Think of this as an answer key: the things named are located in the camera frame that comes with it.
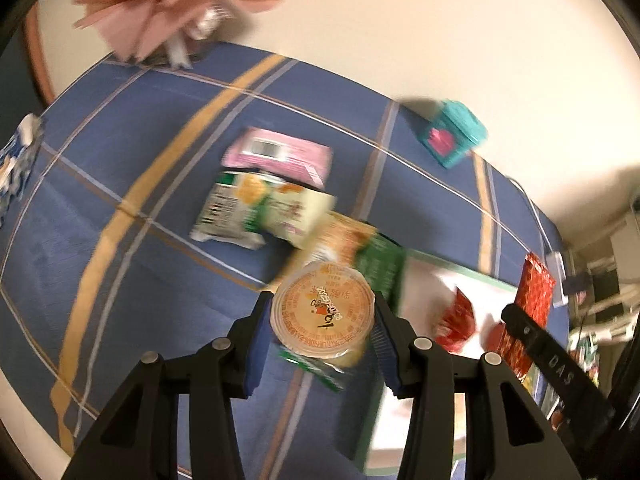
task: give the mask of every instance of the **round plastic cup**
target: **round plastic cup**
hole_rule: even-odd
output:
[[[291,351],[332,359],[357,349],[374,320],[374,295],[362,274],[312,262],[289,276],[271,304],[271,326]]]

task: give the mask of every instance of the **flower bouquet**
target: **flower bouquet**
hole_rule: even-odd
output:
[[[74,0],[85,6],[76,27],[97,28],[122,61],[159,56],[174,68],[190,68],[189,55],[233,9],[261,12],[280,0]]]

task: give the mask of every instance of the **container lid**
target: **container lid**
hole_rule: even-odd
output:
[[[374,320],[374,295],[357,270],[312,262],[286,279],[271,305],[271,326],[297,354],[332,359],[357,347]]]
[[[460,101],[443,101],[442,114],[446,115],[447,119],[458,127],[460,133],[474,144],[480,144],[486,140],[487,132],[484,124]]]

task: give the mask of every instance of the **pink snack package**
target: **pink snack package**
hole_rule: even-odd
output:
[[[331,168],[331,149],[310,140],[249,128],[222,158],[226,168],[259,168],[324,189]]]

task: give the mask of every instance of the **yellow stripe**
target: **yellow stripe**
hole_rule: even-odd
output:
[[[480,217],[480,247],[478,249],[478,271],[483,274],[491,274],[492,253],[494,250],[494,220],[487,212],[492,212],[491,196],[489,194],[489,184],[486,178],[484,160],[476,153],[472,154],[474,169],[476,170],[476,184],[478,185],[478,195],[480,206],[484,210]]]
[[[229,104],[240,95],[241,90],[246,89],[261,76],[280,64],[285,58],[273,54],[247,72],[237,78],[231,85],[234,88],[226,88],[208,104],[202,107],[171,143],[156,157],[151,166],[138,177],[129,191],[124,196],[122,204],[111,217],[107,226],[102,230],[98,243],[94,249],[89,263],[84,269],[78,285],[76,300],[71,309],[65,338],[62,343],[59,359],[60,380],[73,385],[78,371],[78,359],[82,338],[86,331],[89,317],[94,307],[95,298],[98,295],[104,275],[111,265],[119,243],[124,238],[128,229],[136,220],[140,208],[144,205],[149,195],[158,186],[164,176],[180,160],[189,147],[200,137],[204,129],[211,121]],[[50,399],[53,408],[58,414],[58,433],[60,446],[69,454],[74,450],[72,433],[66,427],[64,418],[69,407],[70,396],[60,381],[54,384]]]

